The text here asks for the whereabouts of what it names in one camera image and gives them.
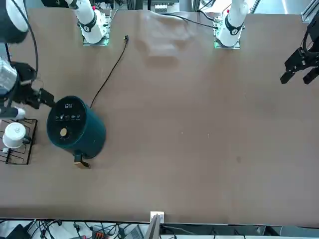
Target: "black wire rack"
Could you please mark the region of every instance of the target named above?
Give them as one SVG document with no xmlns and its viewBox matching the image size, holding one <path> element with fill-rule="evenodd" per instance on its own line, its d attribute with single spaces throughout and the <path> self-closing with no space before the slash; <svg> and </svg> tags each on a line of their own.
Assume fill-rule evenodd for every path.
<svg viewBox="0 0 319 239">
<path fill-rule="evenodd" d="M 31 142 L 28 144 L 23 144 L 19 148 L 8 149 L 3 144 L 2 137 L 7 125 L 13 122 L 18 122 L 25 127 L 26 135 L 31 138 Z M 14 164 L 14 165 L 29 164 L 31 150 L 34 144 L 35 130 L 36 130 L 37 123 L 38 123 L 37 119 L 19 119 L 19 120 L 4 119 L 1 121 L 0 123 L 0 157 L 5 159 L 6 164 Z"/>
</svg>

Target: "white cup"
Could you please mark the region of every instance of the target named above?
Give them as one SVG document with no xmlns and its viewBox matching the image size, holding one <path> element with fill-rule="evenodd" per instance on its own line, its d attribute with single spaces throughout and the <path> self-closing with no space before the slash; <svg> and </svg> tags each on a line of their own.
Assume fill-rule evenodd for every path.
<svg viewBox="0 0 319 239">
<path fill-rule="evenodd" d="M 10 123 L 4 130 L 3 144 L 8 148 L 19 148 L 23 144 L 30 143 L 30 137 L 25 134 L 26 130 L 22 124 Z"/>
</svg>

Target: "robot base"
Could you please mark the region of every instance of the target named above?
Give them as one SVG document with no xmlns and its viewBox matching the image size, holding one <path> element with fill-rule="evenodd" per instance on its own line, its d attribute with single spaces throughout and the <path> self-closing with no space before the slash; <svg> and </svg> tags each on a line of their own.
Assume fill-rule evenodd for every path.
<svg viewBox="0 0 319 239">
<path fill-rule="evenodd" d="M 112 15 L 112 10 L 110 10 L 109 15 L 105 15 L 104 13 L 100 15 L 101 17 L 101 22 L 103 23 L 103 28 L 104 31 L 106 32 L 105 36 L 102 37 L 102 39 L 97 42 L 97 43 L 89 43 L 85 37 L 83 37 L 83 45 L 84 46 L 107 46 L 109 45 L 110 41 L 110 28 L 111 28 L 111 15 Z"/>
<path fill-rule="evenodd" d="M 218 40 L 218 34 L 220 32 L 220 28 L 223 25 L 223 20 L 221 19 L 221 17 L 218 17 L 218 23 L 216 23 L 216 26 L 219 28 L 218 30 L 214 30 L 214 36 L 215 36 L 215 40 L 214 40 L 214 47 L 216 49 L 220 49 L 220 48 L 226 48 L 226 49 L 236 49 L 239 50 L 240 49 L 240 40 L 237 41 L 237 43 L 234 46 L 228 47 L 228 46 L 224 46 L 223 44 L 221 44 L 221 42 Z"/>
</svg>

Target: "brown tabletop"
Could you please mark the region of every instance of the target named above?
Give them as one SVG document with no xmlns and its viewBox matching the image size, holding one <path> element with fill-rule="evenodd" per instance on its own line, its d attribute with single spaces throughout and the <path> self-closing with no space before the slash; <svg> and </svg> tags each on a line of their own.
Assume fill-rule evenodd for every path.
<svg viewBox="0 0 319 239">
<path fill-rule="evenodd" d="M 196 13 L 184 14 L 209 23 Z M 212 29 L 119 11 L 108 47 L 84 47 L 69 9 L 30 9 L 44 88 L 90 104 L 107 128 L 92 169 L 49 142 L 49 108 L 28 166 L 0 165 L 0 215 L 87 220 L 317 226 L 319 82 L 281 85 L 306 25 L 247 16 L 241 50 L 214 49 Z M 34 66 L 30 36 L 10 48 Z"/>
</svg>

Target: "button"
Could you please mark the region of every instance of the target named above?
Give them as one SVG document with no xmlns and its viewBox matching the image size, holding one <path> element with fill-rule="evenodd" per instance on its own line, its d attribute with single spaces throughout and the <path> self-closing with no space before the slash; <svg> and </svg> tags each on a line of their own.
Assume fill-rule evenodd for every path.
<svg viewBox="0 0 319 239">
<path fill-rule="evenodd" d="M 68 131 L 66 130 L 66 128 L 63 128 L 63 129 L 60 130 L 60 135 L 62 137 L 65 137 L 67 133 L 68 133 Z"/>
</svg>

